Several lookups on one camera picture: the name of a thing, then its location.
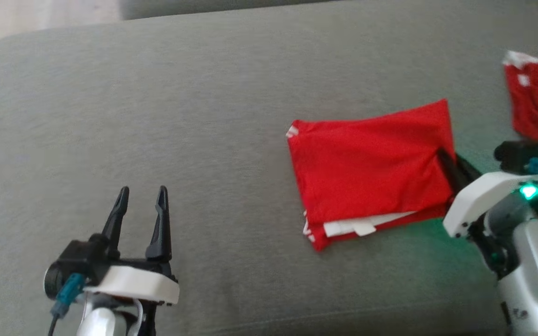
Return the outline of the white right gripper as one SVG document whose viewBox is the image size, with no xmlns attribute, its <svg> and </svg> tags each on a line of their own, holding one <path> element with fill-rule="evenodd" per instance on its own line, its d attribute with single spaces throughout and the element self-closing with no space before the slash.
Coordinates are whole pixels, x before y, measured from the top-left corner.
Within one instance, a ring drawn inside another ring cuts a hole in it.
<svg viewBox="0 0 538 336">
<path fill-rule="evenodd" d="M 538 193 L 538 174 L 515 175 L 497 171 L 482 175 L 463 156 L 456 155 L 454 160 L 443 148 L 437 150 L 437 158 L 452 194 L 457 194 L 443 219 L 443 226 L 451 238 L 465 238 L 469 228 L 480 218 L 485 220 L 485 231 L 491 233 L 491 220 L 501 219 L 503 213 L 514 212 Z"/>
</svg>

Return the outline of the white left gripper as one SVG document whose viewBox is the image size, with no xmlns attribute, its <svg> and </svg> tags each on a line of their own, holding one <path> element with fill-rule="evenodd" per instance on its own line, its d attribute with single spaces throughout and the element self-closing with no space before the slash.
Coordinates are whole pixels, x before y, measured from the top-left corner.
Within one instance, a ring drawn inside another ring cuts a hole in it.
<svg viewBox="0 0 538 336">
<path fill-rule="evenodd" d="M 118 242 L 122 219 L 127 212 L 129 187 L 122 187 L 107 217 L 102 234 L 107 238 L 107 257 L 120 259 Z M 151 243 L 145 251 L 148 261 L 169 262 L 172 258 L 169 194 L 160 186 L 156 198 L 156 223 Z M 177 282 L 161 273 L 133 267 L 111 267 L 103 280 L 95 286 L 85 286 L 84 292 L 98 292 L 111 296 L 139 299 L 156 303 L 177 304 L 180 288 Z"/>
</svg>

